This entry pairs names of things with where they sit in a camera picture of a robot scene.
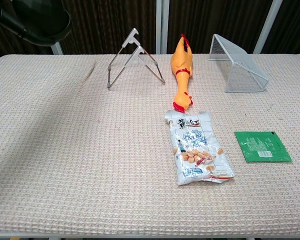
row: white pole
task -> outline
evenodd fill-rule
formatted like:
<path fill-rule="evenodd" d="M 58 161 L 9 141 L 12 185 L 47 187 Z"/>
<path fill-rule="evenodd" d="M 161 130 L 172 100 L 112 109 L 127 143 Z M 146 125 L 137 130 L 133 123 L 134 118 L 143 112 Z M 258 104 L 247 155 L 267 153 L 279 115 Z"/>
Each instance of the white pole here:
<path fill-rule="evenodd" d="M 162 17 L 162 0 L 156 0 L 155 54 L 161 53 L 161 17 Z"/>
<path fill-rule="evenodd" d="M 283 0 L 273 0 L 272 1 L 270 10 L 268 12 L 268 16 L 266 17 L 266 20 L 264 22 L 258 42 L 256 43 L 255 48 L 253 50 L 253 54 L 260 54 L 262 49 L 264 48 L 265 42 L 268 38 L 269 32 L 272 28 L 272 25 L 274 24 L 274 21 L 276 19 L 276 16 L 277 16 L 277 13 L 279 11 L 282 1 Z"/>
<path fill-rule="evenodd" d="M 56 42 L 54 45 L 51 46 L 52 52 L 54 55 L 63 55 L 64 52 L 62 51 L 62 47 L 60 42 Z"/>
<path fill-rule="evenodd" d="M 163 0 L 162 9 L 162 41 L 161 54 L 167 54 L 168 44 L 168 23 L 169 23 L 169 2 L 170 0 Z"/>

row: wire mesh basket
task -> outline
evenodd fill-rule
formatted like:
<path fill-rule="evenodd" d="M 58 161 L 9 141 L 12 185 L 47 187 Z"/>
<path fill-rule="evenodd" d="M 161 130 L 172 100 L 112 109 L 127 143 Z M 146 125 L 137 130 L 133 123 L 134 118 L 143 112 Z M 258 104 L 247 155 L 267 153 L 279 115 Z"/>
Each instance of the wire mesh basket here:
<path fill-rule="evenodd" d="M 218 62 L 221 72 L 227 79 L 226 93 L 262 92 L 266 89 L 269 80 L 252 57 L 218 34 L 213 35 L 209 60 L 228 60 Z"/>

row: black lamp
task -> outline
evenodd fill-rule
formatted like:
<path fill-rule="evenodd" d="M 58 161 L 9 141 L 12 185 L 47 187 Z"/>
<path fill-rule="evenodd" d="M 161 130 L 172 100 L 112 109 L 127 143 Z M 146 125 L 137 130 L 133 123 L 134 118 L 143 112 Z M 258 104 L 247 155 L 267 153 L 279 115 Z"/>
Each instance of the black lamp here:
<path fill-rule="evenodd" d="M 20 38 L 39 46 L 52 46 L 64 39 L 71 30 L 71 18 L 60 0 L 13 0 L 18 18 L 2 7 L 0 24 Z"/>

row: barcode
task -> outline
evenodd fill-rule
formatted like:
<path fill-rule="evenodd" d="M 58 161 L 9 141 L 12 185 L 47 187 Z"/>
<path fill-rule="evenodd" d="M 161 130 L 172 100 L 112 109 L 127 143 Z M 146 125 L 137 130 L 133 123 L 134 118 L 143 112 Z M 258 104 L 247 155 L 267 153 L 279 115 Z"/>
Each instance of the barcode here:
<path fill-rule="evenodd" d="M 272 158 L 271 151 L 258 151 L 260 158 Z"/>

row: metal holder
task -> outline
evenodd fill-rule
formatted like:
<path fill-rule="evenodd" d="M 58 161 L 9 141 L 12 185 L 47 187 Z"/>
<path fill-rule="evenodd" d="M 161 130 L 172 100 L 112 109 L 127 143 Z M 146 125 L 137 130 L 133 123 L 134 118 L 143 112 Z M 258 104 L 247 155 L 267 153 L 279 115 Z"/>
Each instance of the metal holder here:
<path fill-rule="evenodd" d="M 120 51 L 115 55 L 115 57 L 112 59 L 112 61 L 110 62 L 109 66 L 108 66 L 108 84 L 107 84 L 108 90 L 110 90 L 110 88 L 118 80 L 118 78 L 124 72 L 124 70 L 127 67 L 130 67 L 132 65 L 132 63 L 134 63 L 135 61 L 139 61 L 139 63 L 141 63 L 143 66 L 145 66 L 157 79 L 159 79 L 163 84 L 166 84 L 165 80 L 162 77 L 160 69 L 158 67 L 157 61 L 140 45 L 140 42 L 135 38 L 135 34 L 138 35 L 139 33 L 138 33 L 137 29 L 134 28 L 130 32 L 129 36 L 124 40 L 124 42 L 123 42 L 123 44 L 121 46 Z M 117 56 L 127 46 L 127 44 L 133 44 L 133 43 L 135 43 L 137 45 L 137 48 L 134 50 L 134 52 L 132 53 L 132 55 L 126 61 L 126 63 L 123 66 L 123 69 L 120 71 L 120 73 L 118 74 L 118 76 L 116 76 L 116 78 L 113 80 L 113 82 L 110 83 L 111 64 L 115 61 L 115 59 L 117 58 Z M 152 71 L 151 68 L 139 57 L 139 54 L 141 54 L 141 53 L 142 54 L 144 54 L 144 53 L 147 54 L 152 59 L 152 61 L 154 62 L 154 65 L 158 69 L 160 77 L 157 74 L 155 74 L 155 72 Z"/>

